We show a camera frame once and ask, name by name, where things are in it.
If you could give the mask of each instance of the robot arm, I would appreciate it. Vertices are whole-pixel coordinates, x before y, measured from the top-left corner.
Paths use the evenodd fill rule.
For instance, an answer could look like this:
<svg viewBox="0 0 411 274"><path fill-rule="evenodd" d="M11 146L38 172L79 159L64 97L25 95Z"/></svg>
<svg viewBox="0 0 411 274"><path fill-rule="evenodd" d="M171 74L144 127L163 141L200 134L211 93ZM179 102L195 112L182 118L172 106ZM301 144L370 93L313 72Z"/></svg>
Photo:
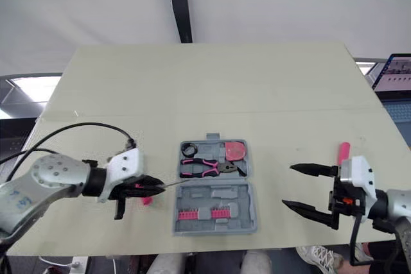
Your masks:
<svg viewBox="0 0 411 274"><path fill-rule="evenodd" d="M0 186L0 252L20 239L56 200L81 194L95 196L98 202L117 200L115 219L121 219L125 198L159 194L162 184L143 174L143 154L137 148L112 157L106 168L60 154L41 157L25 175Z"/></svg>
<svg viewBox="0 0 411 274"><path fill-rule="evenodd" d="M354 247L360 223L369 218L374 229L396 235L397 244L402 246L411 271L411 191L384 192L376 189L374 172L362 156L343 160L341 166L296 164L290 168L306 175L334 178L333 190L329 194L328 209L331 211L329 214L296 201L283 200L283 203L301 216L335 230L338 230L340 214L354 216L355 222L350 240L351 265L369 264L369 262L356 262L354 259ZM387 272L398 252L399 250L394 252L392 258L388 260Z"/></svg>

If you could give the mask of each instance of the table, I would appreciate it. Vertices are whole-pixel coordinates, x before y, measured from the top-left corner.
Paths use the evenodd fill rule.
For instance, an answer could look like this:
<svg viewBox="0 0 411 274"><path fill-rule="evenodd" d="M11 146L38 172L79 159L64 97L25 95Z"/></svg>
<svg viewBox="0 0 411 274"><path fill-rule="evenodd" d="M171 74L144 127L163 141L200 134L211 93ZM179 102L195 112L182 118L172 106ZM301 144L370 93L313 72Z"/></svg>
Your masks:
<svg viewBox="0 0 411 274"><path fill-rule="evenodd" d="M128 200L114 221L115 203L59 200L10 250L14 255L130 255L308 244L348 243L353 219L340 230L309 221L281 199L327 211L332 179L309 177L290 164L335 164L338 146L365 155L380 189L408 189L409 149L344 45L87 46L80 48L38 120L28 145L71 123L99 121L136 137L146 172L176 179L179 142L219 132L245 139L252 159L258 231L250 235L176 237L175 190L144 208ZM44 146L77 159L104 162L123 137L104 128L76 128ZM20 175L34 159L22 165ZM370 222L359 241L388 239Z"/></svg>

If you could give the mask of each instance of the power strip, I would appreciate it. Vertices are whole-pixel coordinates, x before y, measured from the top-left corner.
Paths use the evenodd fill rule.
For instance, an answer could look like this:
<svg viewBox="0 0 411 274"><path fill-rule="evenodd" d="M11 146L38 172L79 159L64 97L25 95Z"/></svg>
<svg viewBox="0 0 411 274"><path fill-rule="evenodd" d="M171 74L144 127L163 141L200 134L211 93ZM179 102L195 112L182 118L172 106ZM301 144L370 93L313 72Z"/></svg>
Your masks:
<svg viewBox="0 0 411 274"><path fill-rule="evenodd" d="M78 262L80 265L76 268L70 269L70 274L85 274L87 271L87 264L89 263L89 257L73 257L71 263Z"/></svg>

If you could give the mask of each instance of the laptop screen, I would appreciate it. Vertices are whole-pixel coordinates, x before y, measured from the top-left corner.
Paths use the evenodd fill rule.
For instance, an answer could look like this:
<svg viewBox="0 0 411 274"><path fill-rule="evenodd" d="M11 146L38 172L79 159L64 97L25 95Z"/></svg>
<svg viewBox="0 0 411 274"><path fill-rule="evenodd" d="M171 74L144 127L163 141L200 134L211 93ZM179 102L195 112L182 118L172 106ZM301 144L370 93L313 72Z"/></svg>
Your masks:
<svg viewBox="0 0 411 274"><path fill-rule="evenodd" d="M380 99L411 99L411 54L392 54L372 87Z"/></svg>

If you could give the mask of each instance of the sneaker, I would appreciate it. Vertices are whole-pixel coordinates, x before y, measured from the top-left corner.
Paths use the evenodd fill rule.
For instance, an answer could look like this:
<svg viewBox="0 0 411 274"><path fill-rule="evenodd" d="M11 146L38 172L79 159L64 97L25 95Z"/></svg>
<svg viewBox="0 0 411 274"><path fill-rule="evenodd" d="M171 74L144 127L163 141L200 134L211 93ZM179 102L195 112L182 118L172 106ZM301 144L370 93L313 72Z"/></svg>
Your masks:
<svg viewBox="0 0 411 274"><path fill-rule="evenodd" d="M362 243L356 243L355 244L355 259L358 261L373 261L374 258L371 256L368 256L362 247Z"/></svg>
<svg viewBox="0 0 411 274"><path fill-rule="evenodd" d="M323 274L336 273L335 268L338 268L343 261L341 255L319 245L300 246L296 247L295 250L302 260L308 264L317 266Z"/></svg>

